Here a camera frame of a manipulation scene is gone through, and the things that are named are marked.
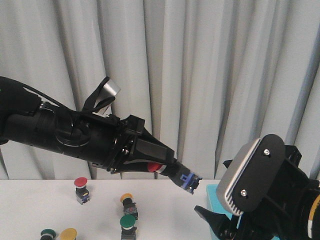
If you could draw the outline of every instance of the white curtain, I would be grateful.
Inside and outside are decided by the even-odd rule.
[[[319,0],[0,1],[0,76],[72,109],[110,76],[121,87],[112,113],[145,119],[205,179],[271,133],[320,177],[319,62]],[[1,153],[1,179],[155,177],[12,141]]]

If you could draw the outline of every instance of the red button cap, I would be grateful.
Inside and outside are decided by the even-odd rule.
[[[159,170],[162,167],[162,164],[156,163],[156,162],[149,162],[148,163],[148,171],[150,173],[153,173],[157,170]]]
[[[85,186],[88,182],[88,179],[86,179],[85,177],[78,177],[76,180],[74,180],[74,185],[81,188],[83,186]]]

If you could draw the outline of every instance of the screw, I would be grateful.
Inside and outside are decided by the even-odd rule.
[[[121,152],[122,152],[124,155],[127,155],[127,154],[129,153],[129,150],[128,150],[128,149],[123,148],[123,149],[121,150]]]
[[[47,108],[46,102],[42,102],[42,103],[40,104],[39,109],[40,109],[40,110],[43,110],[43,109],[46,109],[46,108]]]
[[[247,196],[247,191],[245,189],[242,189],[240,192],[242,197],[246,197]]]
[[[265,149],[265,150],[263,151],[263,155],[269,156],[269,155],[270,155],[270,150],[269,150],[269,149]]]

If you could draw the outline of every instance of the green button cap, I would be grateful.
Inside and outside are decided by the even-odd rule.
[[[120,219],[120,225],[124,228],[130,228],[133,227],[136,223],[136,218],[130,214],[124,215]]]
[[[43,234],[50,234],[50,235],[53,236],[53,238],[56,237],[56,232],[54,230],[52,230],[52,229],[49,229],[49,228],[42,230],[40,235],[42,236]]]

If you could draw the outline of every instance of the silver metal plate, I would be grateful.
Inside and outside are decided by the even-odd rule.
[[[244,212],[236,206],[232,192],[260,142],[261,138],[257,138],[242,146],[216,188],[216,196],[223,208],[235,216],[240,216]]]
[[[101,89],[101,91],[99,93],[99,96],[96,99],[95,106],[96,106],[96,104],[98,104],[99,102],[101,102],[104,99],[107,99],[109,97],[115,97],[120,90],[121,90],[120,87],[110,78],[103,85],[103,88]],[[101,108],[98,111],[98,114],[103,116],[103,117],[106,117],[107,109],[109,108],[109,106],[110,105]]]

